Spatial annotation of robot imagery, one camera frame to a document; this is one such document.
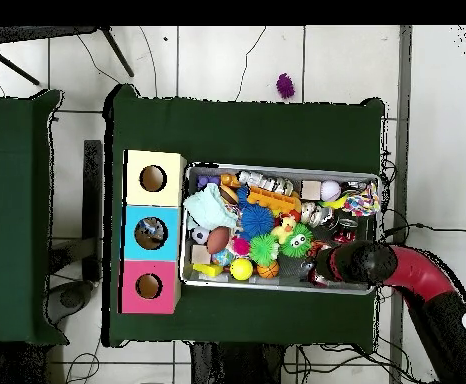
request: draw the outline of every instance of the light blue cloth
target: light blue cloth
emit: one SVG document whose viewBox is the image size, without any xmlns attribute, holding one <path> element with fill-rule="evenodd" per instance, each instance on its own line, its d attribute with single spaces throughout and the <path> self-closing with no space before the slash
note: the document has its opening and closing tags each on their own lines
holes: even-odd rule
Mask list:
<svg viewBox="0 0 466 384">
<path fill-rule="evenodd" d="M 226 209 L 217 184 L 208 183 L 204 190 L 185 199 L 183 206 L 201 227 L 209 231 L 237 225 L 238 217 Z"/>
</svg>

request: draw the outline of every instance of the pink cube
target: pink cube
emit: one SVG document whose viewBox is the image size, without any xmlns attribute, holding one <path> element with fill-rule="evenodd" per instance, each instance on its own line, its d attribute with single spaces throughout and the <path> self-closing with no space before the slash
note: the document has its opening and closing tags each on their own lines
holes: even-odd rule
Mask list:
<svg viewBox="0 0 466 384">
<path fill-rule="evenodd" d="M 124 261 L 119 313 L 172 314 L 180 297 L 175 261 Z"/>
</svg>

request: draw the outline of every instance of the green tablecloth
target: green tablecloth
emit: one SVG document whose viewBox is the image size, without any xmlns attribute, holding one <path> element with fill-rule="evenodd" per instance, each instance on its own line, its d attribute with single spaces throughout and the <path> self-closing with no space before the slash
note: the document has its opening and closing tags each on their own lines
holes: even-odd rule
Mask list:
<svg viewBox="0 0 466 384">
<path fill-rule="evenodd" d="M 65 344 L 44 317 L 48 283 L 50 139 L 61 98 L 0 98 L 0 341 Z"/>
<path fill-rule="evenodd" d="M 108 96 L 104 116 L 104 263 L 111 259 L 106 338 L 121 340 L 357 343 L 372 350 L 374 294 L 365 296 L 183 286 L 174 315 L 117 313 L 122 152 L 178 152 L 188 161 L 379 173 L 383 103 L 219 103 L 143 99 L 130 85 Z M 112 227 L 109 228 L 110 215 Z"/>
</svg>

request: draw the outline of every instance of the yellow rubber duck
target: yellow rubber duck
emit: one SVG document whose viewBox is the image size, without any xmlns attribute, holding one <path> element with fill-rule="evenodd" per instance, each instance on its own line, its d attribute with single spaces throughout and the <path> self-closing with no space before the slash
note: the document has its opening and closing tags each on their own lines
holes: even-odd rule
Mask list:
<svg viewBox="0 0 466 384">
<path fill-rule="evenodd" d="M 270 234 L 278 238 L 279 244 L 284 244 L 296 225 L 297 223 L 293 216 L 284 216 L 279 227 L 274 228 Z"/>
</svg>

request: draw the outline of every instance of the orange toy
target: orange toy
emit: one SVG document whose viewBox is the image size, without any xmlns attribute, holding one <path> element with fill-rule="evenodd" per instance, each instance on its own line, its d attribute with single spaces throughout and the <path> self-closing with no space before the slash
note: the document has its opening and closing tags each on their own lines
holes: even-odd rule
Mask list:
<svg viewBox="0 0 466 384">
<path fill-rule="evenodd" d="M 236 175 L 232 174 L 221 174 L 221 184 L 231 188 L 240 188 L 242 184 L 238 181 Z"/>
<path fill-rule="evenodd" d="M 271 191 L 251 186 L 249 196 L 247 196 L 247 201 L 249 203 L 258 202 L 260 206 L 265 208 L 279 209 L 283 213 L 289 213 L 292 209 L 296 208 L 299 199 L 283 196 L 282 194 L 272 193 Z"/>
<path fill-rule="evenodd" d="M 279 264 L 277 261 L 272 262 L 269 266 L 258 265 L 256 269 L 261 278 L 274 278 L 279 274 Z"/>
</svg>

